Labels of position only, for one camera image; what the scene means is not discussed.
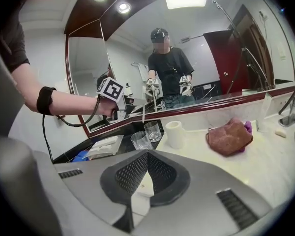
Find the wire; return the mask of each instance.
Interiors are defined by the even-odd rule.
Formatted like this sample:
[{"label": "wire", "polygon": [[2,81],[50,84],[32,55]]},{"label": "wire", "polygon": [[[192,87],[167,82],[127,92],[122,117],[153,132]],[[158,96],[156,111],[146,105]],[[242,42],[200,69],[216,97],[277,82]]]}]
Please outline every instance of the wire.
[{"label": "wire", "polygon": [[[262,23],[262,25],[264,26],[264,28],[265,28],[265,37],[264,37],[264,39],[265,39],[265,52],[268,50],[268,47],[267,47],[267,44],[266,44],[266,42],[267,42],[267,31],[266,31],[266,22],[264,21],[264,19],[262,18],[262,16],[261,16],[261,14],[259,14],[259,18],[260,18],[260,20],[261,20],[261,23]],[[271,43],[269,42],[269,45],[270,45],[270,48],[271,48],[271,62],[272,62],[272,64],[273,64],[273,55],[272,55],[272,45],[271,45]]]},{"label": "wire", "polygon": [[93,119],[94,115],[96,114],[96,111],[97,111],[97,108],[98,108],[98,105],[99,105],[100,100],[101,100],[101,96],[98,95],[98,97],[97,97],[97,102],[96,102],[96,105],[95,105],[95,108],[94,108],[93,113],[91,114],[91,116],[90,116],[85,122],[83,122],[83,123],[81,123],[81,124],[72,124],[72,123],[67,122],[64,118],[62,118],[62,117],[60,117],[60,116],[57,116],[57,117],[58,117],[60,120],[62,120],[66,125],[68,125],[68,126],[70,126],[70,127],[75,127],[75,128],[77,128],[77,127],[82,127],[82,126],[88,124],[88,123]]},{"label": "wire", "polygon": [[51,150],[50,150],[49,144],[47,142],[46,133],[45,133],[45,116],[46,115],[43,115],[43,133],[44,133],[44,138],[45,138],[45,142],[46,142],[46,145],[47,145],[50,160],[53,161],[53,156],[51,154]]},{"label": "wire", "polygon": [[[83,122],[83,123],[81,123],[81,124],[72,124],[72,123],[67,122],[66,120],[64,120],[64,119],[63,119],[62,117],[60,117],[60,116],[57,116],[57,117],[58,117],[60,120],[62,120],[66,125],[68,125],[68,126],[70,126],[70,127],[82,127],[82,126],[86,125],[87,123],[89,123],[90,120],[93,119],[93,117],[94,117],[94,115],[95,115],[95,113],[96,113],[96,111],[97,111],[97,109],[98,109],[98,105],[99,105],[100,100],[101,100],[101,96],[99,95],[99,96],[97,97],[97,102],[96,102],[96,104],[95,104],[95,108],[94,108],[93,113],[91,114],[91,116],[90,116],[85,122]],[[46,142],[46,146],[47,146],[47,149],[48,149],[48,153],[49,153],[50,160],[53,161],[53,156],[52,156],[52,154],[51,154],[51,150],[50,150],[50,147],[49,147],[49,144],[48,144],[47,138],[46,138],[46,132],[45,132],[45,116],[46,116],[46,115],[43,115],[43,122],[42,122],[42,125],[43,125],[43,134],[44,134],[44,138],[45,138],[45,142]]]}]

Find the cloth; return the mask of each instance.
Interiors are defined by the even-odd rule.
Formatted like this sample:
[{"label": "cloth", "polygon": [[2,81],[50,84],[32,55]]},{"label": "cloth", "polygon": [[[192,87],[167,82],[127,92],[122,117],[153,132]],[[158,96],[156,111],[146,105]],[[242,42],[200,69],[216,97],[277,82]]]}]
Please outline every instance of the cloth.
[{"label": "cloth", "polygon": [[0,54],[12,73],[21,64],[30,63],[25,53],[23,28],[19,22],[20,4],[0,32]]},{"label": "cloth", "polygon": [[193,96],[187,95],[175,95],[175,96],[164,96],[164,102],[166,109],[180,108],[195,104]]},{"label": "cloth", "polygon": [[73,160],[72,163],[77,163],[77,162],[85,162],[85,161],[89,161],[89,159],[86,157],[83,159],[83,157],[85,157],[87,155],[88,151],[81,151]]},{"label": "cloth", "polygon": [[245,125],[237,118],[232,118],[224,126],[209,129],[206,134],[206,141],[210,148],[223,156],[232,155],[243,150],[253,141],[253,136],[249,132],[252,128],[247,123]]},{"label": "cloth", "polygon": [[[247,131],[248,131],[250,134],[252,134],[252,125],[251,125],[251,122],[246,121],[244,127],[247,129]],[[238,152],[244,152],[245,149],[246,149],[246,147],[240,149]]]},{"label": "cloth", "polygon": [[188,58],[180,48],[172,48],[167,54],[153,53],[148,58],[148,70],[154,70],[162,82],[163,95],[180,94],[179,81],[194,71]]},{"label": "cloth", "polygon": [[138,69],[139,69],[142,81],[144,83],[146,83],[148,81],[148,68],[147,68],[147,66],[139,63]]}]

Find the cap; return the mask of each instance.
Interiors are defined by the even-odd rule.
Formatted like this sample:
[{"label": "cap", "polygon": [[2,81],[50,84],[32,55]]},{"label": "cap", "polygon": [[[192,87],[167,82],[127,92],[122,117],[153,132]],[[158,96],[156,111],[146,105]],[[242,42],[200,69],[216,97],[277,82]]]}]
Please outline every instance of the cap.
[{"label": "cap", "polygon": [[168,32],[164,28],[156,28],[151,32],[151,40],[153,43],[164,42],[165,36],[168,36]]}]

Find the man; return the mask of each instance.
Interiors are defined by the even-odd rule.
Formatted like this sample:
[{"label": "man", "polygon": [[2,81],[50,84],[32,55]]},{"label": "man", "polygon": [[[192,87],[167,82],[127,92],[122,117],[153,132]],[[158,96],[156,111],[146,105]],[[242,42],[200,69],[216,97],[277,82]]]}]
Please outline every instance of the man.
[{"label": "man", "polygon": [[148,75],[150,79],[155,79],[158,74],[166,109],[195,104],[193,96],[180,94],[180,78],[188,75],[191,80],[194,71],[186,55],[180,48],[170,46],[169,34],[163,28],[153,30],[151,40],[153,53],[148,58]]},{"label": "man", "polygon": [[[0,54],[16,82],[17,90],[25,98],[25,105],[32,111],[46,115],[91,115],[97,98],[59,92],[43,87],[36,79],[26,57],[24,32],[19,23],[18,14],[24,2],[20,3],[0,32]],[[115,108],[115,102],[102,99],[96,113],[111,116]]]}]

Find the hand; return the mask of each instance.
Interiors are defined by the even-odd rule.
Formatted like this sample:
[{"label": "hand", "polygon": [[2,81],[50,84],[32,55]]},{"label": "hand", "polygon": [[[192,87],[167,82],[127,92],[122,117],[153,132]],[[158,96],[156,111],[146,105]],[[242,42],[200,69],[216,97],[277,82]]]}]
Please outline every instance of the hand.
[{"label": "hand", "polygon": [[113,111],[117,109],[118,107],[116,102],[108,98],[101,98],[97,113],[104,116],[112,116]]}]

